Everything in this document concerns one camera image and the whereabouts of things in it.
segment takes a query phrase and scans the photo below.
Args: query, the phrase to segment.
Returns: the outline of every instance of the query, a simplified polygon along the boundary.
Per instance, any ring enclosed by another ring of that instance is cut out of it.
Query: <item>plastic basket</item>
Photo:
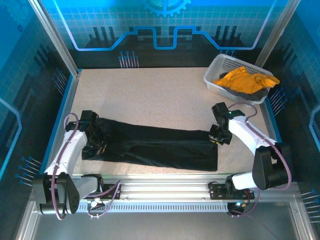
[[[222,96],[225,96],[235,102],[249,103],[249,104],[262,104],[267,96],[263,97],[260,101],[249,101],[240,96],[235,96],[229,93],[228,91],[224,90],[221,86],[213,83],[214,80],[220,78],[220,74],[228,73],[231,70],[237,69],[239,67],[245,67],[248,73],[251,73],[251,74],[259,73],[259,74],[273,76],[271,72],[264,70],[261,67],[257,67],[255,65],[236,59],[226,54],[219,54],[218,56],[215,57],[215,59],[212,61],[209,68],[206,70],[204,74],[203,80],[206,82],[206,87],[210,91],[220,94]]]

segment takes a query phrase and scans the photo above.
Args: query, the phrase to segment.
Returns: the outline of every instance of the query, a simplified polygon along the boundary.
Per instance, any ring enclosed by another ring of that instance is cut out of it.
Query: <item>black cloth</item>
[[[106,137],[105,151],[94,155],[83,150],[83,160],[217,170],[218,147],[209,141],[207,131],[139,126],[105,118],[99,118],[97,124]]]
[[[220,74],[220,79],[223,79],[226,75],[228,74],[228,72],[222,73]],[[264,89],[260,89],[259,91],[256,91],[255,93],[244,93],[244,92],[238,92],[235,90],[232,90],[228,87],[222,86],[222,88],[226,91],[228,91],[229,93],[231,93],[234,96],[237,97],[241,97],[245,100],[249,100],[249,101],[260,101],[263,97],[268,95],[268,89],[264,88]]]

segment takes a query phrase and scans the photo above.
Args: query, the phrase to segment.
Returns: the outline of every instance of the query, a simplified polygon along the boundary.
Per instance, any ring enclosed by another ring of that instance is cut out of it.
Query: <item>yellow shirt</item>
[[[217,79],[213,83],[240,93],[253,94],[267,87],[273,88],[280,81],[271,75],[248,73],[245,67],[242,66],[232,70],[224,78]]]

